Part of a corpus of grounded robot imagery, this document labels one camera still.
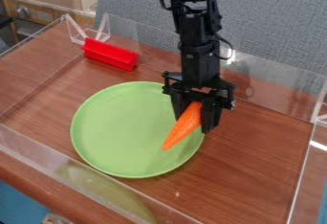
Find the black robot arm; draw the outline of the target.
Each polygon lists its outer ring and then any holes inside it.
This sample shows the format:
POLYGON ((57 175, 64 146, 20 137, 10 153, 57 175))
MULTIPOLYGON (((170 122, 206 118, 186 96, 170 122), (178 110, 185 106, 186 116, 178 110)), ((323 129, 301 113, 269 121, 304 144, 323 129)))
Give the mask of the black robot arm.
POLYGON ((181 55, 181 71, 162 73, 162 92, 170 97, 176 117, 192 102, 200 103, 200 127, 206 133, 218 125, 222 111, 233 107, 234 85, 220 76, 224 39, 217 0, 160 0, 160 4, 172 12, 181 55))

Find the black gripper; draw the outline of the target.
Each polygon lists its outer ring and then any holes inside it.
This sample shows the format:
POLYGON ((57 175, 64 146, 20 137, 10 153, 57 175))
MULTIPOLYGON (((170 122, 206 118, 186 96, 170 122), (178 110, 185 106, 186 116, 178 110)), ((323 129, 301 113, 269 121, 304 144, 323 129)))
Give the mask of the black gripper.
POLYGON ((210 132, 220 123, 222 108, 234 107, 236 86, 221 78, 213 78, 208 86, 196 87, 182 81, 178 72, 164 71, 162 79, 162 92, 170 97, 174 119, 180 118, 190 102, 198 101, 201 102, 201 132, 210 132))

